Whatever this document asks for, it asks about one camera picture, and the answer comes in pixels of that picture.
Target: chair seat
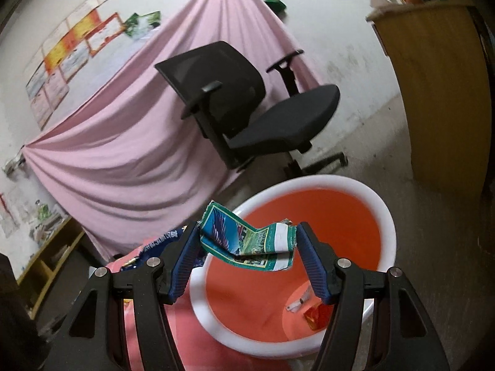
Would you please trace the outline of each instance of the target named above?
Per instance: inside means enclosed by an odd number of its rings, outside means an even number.
[[[270,108],[228,141],[243,156],[288,152],[304,146],[330,121],[338,106],[336,85],[291,96]]]

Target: white wall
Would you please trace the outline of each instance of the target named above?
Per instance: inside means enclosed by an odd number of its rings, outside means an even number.
[[[22,144],[38,135],[25,92],[24,68],[45,38],[85,0],[31,0],[24,4],[15,23],[0,42],[0,164],[13,156]],[[146,14],[161,10],[163,20],[188,0],[108,0],[98,10],[102,19],[113,12],[123,20],[133,12]],[[339,109],[329,126],[316,137],[314,148],[301,158],[302,164],[332,148],[399,92],[389,59],[383,54],[371,26],[365,22],[369,0],[283,0],[288,9],[285,23],[313,59],[323,79],[341,89]],[[119,37],[107,55],[125,45]],[[71,98],[77,106],[84,102]],[[4,188],[0,174],[0,191]],[[39,188],[31,187],[38,193]],[[13,249],[9,239],[9,250]]]

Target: metal screw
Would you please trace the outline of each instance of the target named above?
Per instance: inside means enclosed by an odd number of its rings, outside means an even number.
[[[341,258],[340,260],[337,261],[337,265],[343,268],[351,266],[351,261],[349,261],[347,258]]]
[[[97,270],[95,270],[95,276],[96,277],[102,277],[102,276],[105,276],[107,272],[108,272],[107,268],[99,267]]]
[[[393,277],[400,277],[400,276],[402,276],[402,270],[399,267],[391,267],[390,268],[390,274]]]
[[[157,265],[160,265],[160,258],[151,257],[146,261],[146,265],[148,265],[149,267],[155,267]]]

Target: pink cloth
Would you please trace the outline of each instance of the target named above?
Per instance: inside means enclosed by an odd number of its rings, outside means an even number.
[[[144,244],[153,240],[154,238],[146,240]],[[108,269],[118,272],[125,262],[138,255],[139,250],[140,248],[108,264]],[[173,306],[165,306],[165,311],[186,371],[291,371],[286,361],[256,359],[229,349],[213,339],[192,311],[189,286]],[[143,371],[132,302],[124,308],[124,321],[131,369]]]
[[[235,178],[194,119],[180,120],[184,103],[153,67],[218,40],[261,72],[259,111],[288,97],[280,75],[265,70],[300,46],[263,0],[191,0],[89,101],[23,149],[103,255],[183,224]],[[292,68],[301,90],[318,86],[304,58]]]

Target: orange bucket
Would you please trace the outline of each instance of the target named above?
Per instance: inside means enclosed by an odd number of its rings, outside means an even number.
[[[255,227],[282,219],[307,221],[320,241],[363,269],[386,271],[395,259],[392,217],[370,188],[346,177],[308,176],[273,186],[234,212]],[[210,334],[240,352],[265,358],[293,358],[317,351],[325,330],[312,331],[304,311],[313,297],[292,313],[286,305],[309,285],[296,252],[286,271],[251,271],[209,257],[191,277],[191,300]],[[364,315],[371,313],[366,303]]]

